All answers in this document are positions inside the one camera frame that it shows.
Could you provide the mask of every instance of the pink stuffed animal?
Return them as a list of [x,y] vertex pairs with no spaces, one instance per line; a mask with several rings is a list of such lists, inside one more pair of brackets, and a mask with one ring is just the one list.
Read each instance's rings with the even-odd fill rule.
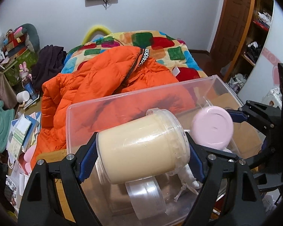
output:
[[20,75],[20,77],[21,77],[22,80],[24,80],[24,79],[27,78],[27,77],[28,77],[30,80],[32,80],[31,74],[29,73],[29,70],[28,70],[28,68],[26,67],[26,62],[25,62],[25,61],[23,62],[23,65],[22,65],[22,64],[19,65],[19,68],[20,68],[20,70],[19,70],[19,75]]

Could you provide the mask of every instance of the clear plastic storage box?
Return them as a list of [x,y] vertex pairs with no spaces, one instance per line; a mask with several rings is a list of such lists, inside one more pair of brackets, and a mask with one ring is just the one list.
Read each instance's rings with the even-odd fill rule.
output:
[[[148,109],[171,111],[184,129],[190,129],[193,116],[208,102],[224,109],[241,106],[237,97],[218,76],[122,93],[71,105],[66,116],[67,153],[75,154],[96,131],[143,117]],[[234,135],[228,149],[242,158],[258,153],[261,148],[257,131],[248,123],[234,124]],[[177,175],[155,177],[166,203],[166,212],[139,220],[133,210],[125,184],[112,185],[97,162],[83,191],[103,226],[166,226],[182,222],[196,195],[186,190],[174,202],[181,188]],[[224,183],[221,193],[225,191]]]

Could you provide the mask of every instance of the clear plastic cup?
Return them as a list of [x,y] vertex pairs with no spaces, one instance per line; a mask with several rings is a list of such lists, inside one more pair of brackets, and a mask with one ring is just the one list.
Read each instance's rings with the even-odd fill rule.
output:
[[190,159],[189,142],[168,110],[150,109],[146,116],[97,134],[97,152],[111,184],[180,170]]
[[139,220],[164,213],[164,196],[155,177],[125,183],[134,212]]

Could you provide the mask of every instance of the patterned quilt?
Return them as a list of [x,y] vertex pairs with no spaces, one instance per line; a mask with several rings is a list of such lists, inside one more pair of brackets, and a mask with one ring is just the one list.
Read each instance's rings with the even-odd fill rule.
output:
[[96,55],[117,46],[137,46],[150,50],[150,57],[165,65],[171,71],[175,66],[194,68],[200,77],[206,74],[198,67],[184,41],[175,40],[160,31],[134,31],[112,33],[69,51],[64,61],[62,73],[79,70],[82,63]]

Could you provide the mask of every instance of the dark purple cloth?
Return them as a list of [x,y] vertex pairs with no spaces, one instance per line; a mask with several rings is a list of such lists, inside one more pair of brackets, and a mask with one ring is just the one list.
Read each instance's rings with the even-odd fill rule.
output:
[[35,90],[42,91],[42,84],[62,71],[67,55],[63,49],[53,45],[47,45],[41,49],[38,62],[31,67],[32,84]]

